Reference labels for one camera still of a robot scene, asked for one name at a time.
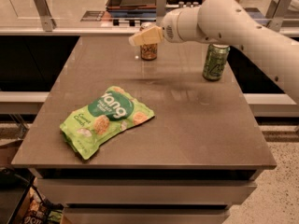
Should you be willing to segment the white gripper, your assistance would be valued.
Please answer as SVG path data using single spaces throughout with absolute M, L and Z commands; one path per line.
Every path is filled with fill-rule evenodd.
M 158 27 L 152 25 L 129 37 L 132 46 L 143 46 L 160 43 L 164 38 L 168 42 L 200 42 L 203 32 L 198 25 L 199 7 L 177 8 L 168 12 Z

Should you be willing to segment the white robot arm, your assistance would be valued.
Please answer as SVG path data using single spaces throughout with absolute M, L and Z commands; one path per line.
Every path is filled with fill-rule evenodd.
M 235 0 L 206 0 L 199 7 L 168 12 L 159 25 L 129 37 L 133 46 L 195 41 L 240 50 L 296 103 L 299 103 L 299 42 L 270 30 Z

